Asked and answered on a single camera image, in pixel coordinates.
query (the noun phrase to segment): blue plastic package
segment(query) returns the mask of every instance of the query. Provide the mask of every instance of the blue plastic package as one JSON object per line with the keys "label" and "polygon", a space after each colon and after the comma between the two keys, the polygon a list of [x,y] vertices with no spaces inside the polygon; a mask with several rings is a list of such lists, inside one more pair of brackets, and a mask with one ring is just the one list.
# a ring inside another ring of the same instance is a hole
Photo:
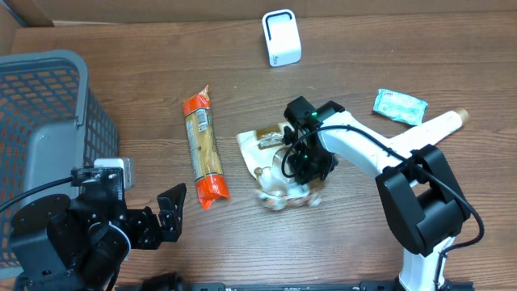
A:
{"label": "blue plastic package", "polygon": [[413,96],[387,89],[379,89],[373,111],[394,121],[421,125],[427,103]]}

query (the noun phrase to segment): plastic basket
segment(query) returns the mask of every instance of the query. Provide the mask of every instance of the plastic basket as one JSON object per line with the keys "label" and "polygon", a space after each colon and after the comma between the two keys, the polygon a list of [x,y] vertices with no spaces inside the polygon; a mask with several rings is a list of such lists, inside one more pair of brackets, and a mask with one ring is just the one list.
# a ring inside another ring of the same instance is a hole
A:
{"label": "plastic basket", "polygon": [[[76,53],[55,50],[0,57],[0,201],[70,175],[96,158],[118,156],[114,124],[88,86]],[[0,213],[0,277],[21,268],[8,238],[20,207],[55,193],[77,197],[69,184],[28,197]]]}

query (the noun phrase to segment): laundry basket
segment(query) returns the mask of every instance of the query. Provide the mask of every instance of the laundry basket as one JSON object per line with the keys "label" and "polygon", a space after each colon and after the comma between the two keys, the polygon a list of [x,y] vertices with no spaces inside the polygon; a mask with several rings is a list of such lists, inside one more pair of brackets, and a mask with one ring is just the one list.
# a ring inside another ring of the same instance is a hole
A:
{"label": "laundry basket", "polygon": [[[0,203],[96,158],[117,156],[118,149],[116,128],[90,90],[79,55],[55,50],[0,57]],[[0,213],[0,278],[21,272],[8,242],[11,218],[55,193],[74,198],[79,189],[69,183],[50,188]]]}

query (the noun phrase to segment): cable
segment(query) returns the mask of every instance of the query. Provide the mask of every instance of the cable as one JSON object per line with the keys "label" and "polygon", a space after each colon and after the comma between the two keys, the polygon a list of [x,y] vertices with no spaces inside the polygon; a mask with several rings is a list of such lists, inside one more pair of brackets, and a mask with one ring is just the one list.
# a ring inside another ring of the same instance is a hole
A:
{"label": "cable", "polygon": [[46,183],[45,185],[41,185],[39,187],[36,187],[36,188],[33,188],[27,192],[23,192],[19,195],[17,195],[16,197],[14,197],[13,199],[7,201],[6,203],[2,204],[0,206],[0,213],[3,212],[4,210],[8,209],[9,207],[11,207],[14,203],[22,200],[22,199],[25,199],[31,195],[34,195],[36,194],[37,192],[42,192],[43,190],[46,190],[46,189],[49,189],[49,188],[52,188],[52,187],[56,187],[56,186],[59,186],[59,185],[62,185],[64,183],[68,183],[68,182],[72,182],[72,177],[68,177],[68,178],[64,178],[64,179],[59,179],[59,180],[56,180],[56,181],[53,181],[53,182],[50,182],[50,183]]}
{"label": "cable", "polygon": [[406,158],[402,157],[400,154],[397,154],[390,147],[388,147],[385,144],[383,144],[382,142],[378,141],[372,135],[370,135],[370,133],[367,133],[367,132],[365,132],[362,129],[355,128],[355,127],[353,127],[353,126],[351,126],[349,124],[347,124],[347,125],[330,125],[330,126],[324,126],[324,127],[321,127],[321,128],[314,129],[312,132],[304,134],[303,136],[298,138],[298,140],[296,140],[295,142],[292,143],[292,145],[289,147],[288,151],[285,153],[284,158],[282,159],[282,174],[284,174],[284,176],[286,178],[292,178],[292,177],[295,176],[295,174],[288,175],[285,172],[285,162],[287,161],[289,154],[292,152],[292,150],[294,150],[295,146],[297,146],[299,143],[301,143],[307,137],[310,137],[310,136],[312,136],[312,135],[314,135],[316,133],[319,133],[321,131],[331,130],[331,129],[346,129],[346,130],[351,130],[353,132],[360,133],[361,135],[365,136],[367,139],[372,141],[374,144],[379,146],[381,149],[386,151],[388,154],[391,154],[392,156],[394,156],[395,158],[400,159],[401,161],[405,161],[406,160]]}
{"label": "cable", "polygon": [[[331,126],[324,126],[324,127],[315,129],[310,133],[306,133],[303,136],[301,136],[298,140],[293,142],[292,145],[289,147],[288,151],[285,153],[284,159],[282,159],[282,174],[284,174],[284,176],[287,178],[292,178],[295,176],[295,174],[287,175],[287,173],[285,172],[285,162],[287,161],[289,154],[292,152],[292,150],[294,150],[295,146],[297,146],[299,143],[301,143],[307,137],[311,137],[312,135],[314,135],[316,133],[319,133],[324,130],[331,130],[331,129],[346,129],[346,130],[351,130],[351,131],[360,133],[361,135],[363,135],[364,137],[369,139],[371,142],[373,142],[374,144],[379,146],[382,150],[386,151],[388,154],[391,154],[392,156],[394,156],[395,158],[398,158],[399,160],[401,160],[403,162],[407,161],[407,158],[404,158],[400,154],[397,154],[393,149],[389,148],[382,142],[378,141],[376,138],[374,138],[369,133],[363,131],[362,129],[355,128],[349,124],[347,124],[347,125],[331,125]],[[439,291],[439,273],[442,269],[443,259],[447,258],[447,253],[449,251],[452,251],[455,249],[459,249],[462,247],[469,247],[475,243],[479,243],[479,241],[481,241],[481,239],[485,235],[485,225],[483,224],[483,220],[481,219],[481,216],[479,215],[479,213],[477,213],[476,209],[474,209],[474,207],[469,202],[467,202],[467,200],[465,200],[458,193],[456,193],[454,190],[452,190],[444,182],[442,182],[438,178],[434,177],[433,174],[431,174],[430,172],[423,169],[421,166],[414,164],[414,163],[411,163],[411,164],[414,166],[414,169],[416,171],[419,171],[421,174],[424,174],[430,181],[437,183],[439,186],[441,186],[445,190],[449,191],[454,196],[455,200],[459,201],[474,216],[474,218],[476,219],[477,225],[479,227],[479,233],[477,234],[476,238],[473,238],[467,242],[460,242],[460,243],[457,243],[450,247],[446,247],[439,253],[438,267],[436,268],[436,273],[435,273],[435,289],[436,289],[436,291]]]}
{"label": "cable", "polygon": [[110,282],[107,284],[106,291],[112,291],[113,287],[115,287],[116,279],[119,277],[120,268],[117,268],[111,276]]}

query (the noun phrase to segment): black cable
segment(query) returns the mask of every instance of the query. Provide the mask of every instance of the black cable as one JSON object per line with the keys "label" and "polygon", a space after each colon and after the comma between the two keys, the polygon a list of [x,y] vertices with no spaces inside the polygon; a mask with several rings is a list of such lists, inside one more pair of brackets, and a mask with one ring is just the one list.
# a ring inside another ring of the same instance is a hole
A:
{"label": "black cable", "polygon": [[[312,135],[314,135],[316,133],[319,133],[321,131],[331,130],[331,129],[346,129],[346,130],[351,130],[351,131],[360,133],[361,135],[363,135],[364,137],[369,139],[371,142],[373,142],[374,144],[379,146],[382,150],[386,151],[388,154],[391,154],[392,156],[394,156],[395,158],[398,158],[399,160],[401,160],[403,162],[407,161],[407,158],[404,158],[400,154],[397,154],[393,149],[389,148],[388,146],[386,146],[382,142],[378,141],[376,138],[374,138],[369,133],[363,131],[362,129],[355,128],[355,127],[353,127],[353,126],[351,126],[349,124],[347,124],[347,125],[331,125],[331,126],[324,126],[324,127],[315,129],[315,130],[313,130],[310,133],[306,133],[303,136],[301,136],[298,140],[293,142],[292,145],[289,147],[288,151],[285,153],[284,159],[282,160],[282,174],[284,174],[284,176],[287,177],[287,178],[292,178],[292,177],[295,176],[295,174],[287,175],[287,173],[285,172],[285,162],[287,161],[288,156],[291,153],[291,151],[294,150],[295,146],[297,146],[299,143],[301,143],[307,137],[310,137],[310,136],[312,136]],[[460,243],[457,243],[457,244],[452,245],[450,247],[446,247],[446,248],[444,248],[439,253],[438,267],[436,268],[436,273],[435,273],[435,289],[436,289],[436,291],[438,291],[439,290],[439,273],[440,273],[440,271],[442,269],[443,259],[447,258],[447,253],[449,251],[452,251],[452,250],[455,250],[455,249],[459,249],[459,248],[462,248],[462,247],[469,247],[469,246],[472,246],[475,243],[479,243],[479,241],[481,241],[481,239],[485,235],[485,225],[483,224],[483,220],[481,219],[481,216],[479,215],[479,213],[477,213],[476,209],[474,209],[474,207],[469,202],[467,202],[467,200],[465,200],[458,193],[456,193],[454,190],[452,190],[444,182],[442,182],[439,179],[437,179],[436,177],[434,177],[433,174],[431,174],[430,172],[426,171],[425,169],[423,169],[422,167],[420,167],[417,164],[414,164],[414,163],[411,163],[411,164],[414,166],[415,170],[417,170],[420,173],[424,174],[430,181],[432,181],[434,183],[437,183],[439,186],[441,186],[445,190],[449,191],[454,196],[454,198],[457,201],[459,201],[468,211],[470,211],[470,213],[476,219],[477,225],[479,227],[479,233],[477,234],[476,238],[473,238],[473,239],[471,239],[471,240],[469,240],[467,242],[460,242]]]}
{"label": "black cable", "polygon": [[284,159],[282,159],[282,174],[284,174],[284,176],[286,178],[292,178],[292,177],[295,176],[295,174],[288,175],[285,172],[285,162],[288,160],[288,156],[292,152],[292,150],[294,150],[295,146],[298,146],[298,144],[301,143],[307,137],[310,137],[310,136],[312,136],[312,135],[314,135],[316,133],[319,133],[321,131],[331,130],[331,129],[346,129],[346,130],[351,130],[351,131],[356,132],[356,133],[360,133],[361,135],[365,136],[367,139],[372,141],[374,144],[379,146],[381,149],[386,151],[388,154],[391,154],[395,158],[398,158],[398,159],[400,159],[402,161],[406,160],[406,158],[402,157],[400,154],[397,154],[390,147],[388,147],[385,144],[383,144],[382,142],[378,141],[376,138],[374,138],[372,135],[370,135],[370,133],[367,133],[367,132],[365,132],[362,129],[355,128],[355,127],[353,127],[353,126],[351,126],[349,124],[347,124],[347,125],[330,125],[330,126],[324,126],[324,127],[321,127],[321,128],[314,129],[312,132],[304,134],[303,136],[298,138],[298,140],[296,140],[295,142],[292,143],[292,145],[289,147],[288,151],[285,153]]}
{"label": "black cable", "polygon": [[68,178],[64,178],[64,179],[59,179],[59,180],[56,180],[56,181],[53,181],[53,182],[50,182],[50,183],[46,183],[45,185],[41,185],[39,187],[36,187],[36,188],[33,188],[27,192],[23,192],[19,195],[17,195],[16,197],[13,197],[13,199],[7,201],[6,203],[2,204],[0,206],[0,213],[6,209],[8,209],[9,207],[11,207],[14,203],[22,200],[22,199],[25,199],[31,195],[34,195],[36,194],[37,192],[42,192],[43,190],[46,190],[46,189],[49,189],[49,188],[52,188],[52,187],[56,187],[56,186],[59,186],[59,185],[62,185],[64,183],[68,183],[68,182],[72,182],[72,177],[68,177]]}
{"label": "black cable", "polygon": [[106,291],[112,291],[113,287],[115,287],[116,279],[119,277],[120,268],[117,268],[111,276],[110,282],[107,284]]}

